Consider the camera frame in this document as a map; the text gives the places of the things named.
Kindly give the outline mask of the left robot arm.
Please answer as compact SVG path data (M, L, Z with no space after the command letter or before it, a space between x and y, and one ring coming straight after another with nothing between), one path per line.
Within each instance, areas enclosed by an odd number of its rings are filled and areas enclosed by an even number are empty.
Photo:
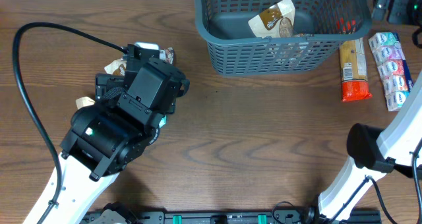
M153 144L189 80L154 43L136 42L95 77L95 101L78 108L60 144L59 168L25 223L79 223L126 166Z

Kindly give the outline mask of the multicolour tissue pack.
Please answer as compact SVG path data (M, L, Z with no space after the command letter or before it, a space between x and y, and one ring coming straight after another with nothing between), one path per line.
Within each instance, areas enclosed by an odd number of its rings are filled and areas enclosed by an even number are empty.
M382 81L387 109L399 111L413 88L413 80L398 34L377 32L368 41Z

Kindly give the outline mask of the orange biscuit roll pack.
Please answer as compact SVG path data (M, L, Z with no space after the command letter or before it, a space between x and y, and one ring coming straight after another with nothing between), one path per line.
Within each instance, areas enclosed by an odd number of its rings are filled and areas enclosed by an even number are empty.
M339 49L342 102L372 98L363 38L345 41Z

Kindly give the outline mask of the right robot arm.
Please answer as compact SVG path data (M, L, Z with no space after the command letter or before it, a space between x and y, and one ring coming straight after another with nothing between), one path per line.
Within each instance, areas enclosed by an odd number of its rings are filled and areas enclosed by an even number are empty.
M305 223L345 223L370 187L394 170L413 179L421 198L421 79L410 90L394 120L385 128L355 124L347 137L346 163L318 196Z

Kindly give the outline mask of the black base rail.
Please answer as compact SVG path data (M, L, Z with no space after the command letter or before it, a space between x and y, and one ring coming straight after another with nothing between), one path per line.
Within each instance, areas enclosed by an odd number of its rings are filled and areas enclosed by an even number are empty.
M81 223L139 223L139 224L296 224L296 223L381 223L380 212L353 210L348 219L330 220L318 213L316 207L276 207L271 211L237 212L162 212L134 213L119 202L108 203L102 210L89 211Z

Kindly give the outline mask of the dark grey plastic basket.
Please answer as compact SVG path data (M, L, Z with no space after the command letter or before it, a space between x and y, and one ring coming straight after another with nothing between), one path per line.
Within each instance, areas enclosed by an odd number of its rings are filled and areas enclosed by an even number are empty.
M293 37L256 36L248 21L282 0L194 0L196 29L222 76L317 68L346 41L371 29L367 0L292 0Z

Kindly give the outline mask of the teal wet wipes pack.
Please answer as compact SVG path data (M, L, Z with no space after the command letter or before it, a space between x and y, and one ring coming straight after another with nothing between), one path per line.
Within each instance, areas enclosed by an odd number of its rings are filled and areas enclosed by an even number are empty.
M164 116L159 123L159 127L162 128L163 126L166 125L166 123L167 123L167 116Z

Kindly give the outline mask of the beige snack bag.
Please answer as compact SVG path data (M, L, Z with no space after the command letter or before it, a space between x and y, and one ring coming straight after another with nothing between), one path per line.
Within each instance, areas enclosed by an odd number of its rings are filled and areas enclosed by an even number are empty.
M258 38L292 38L310 36L299 34L294 27L295 7L292 0L281 0L248 21Z
M77 109L81 109L83 107L91 106L95 104L95 101L87 96L81 97L76 99L76 107Z
M176 62L176 54L172 47L160 49L160 59L174 65ZM107 74L114 76L124 76L126 72L127 61L123 59L116 59L109 65L104 67Z

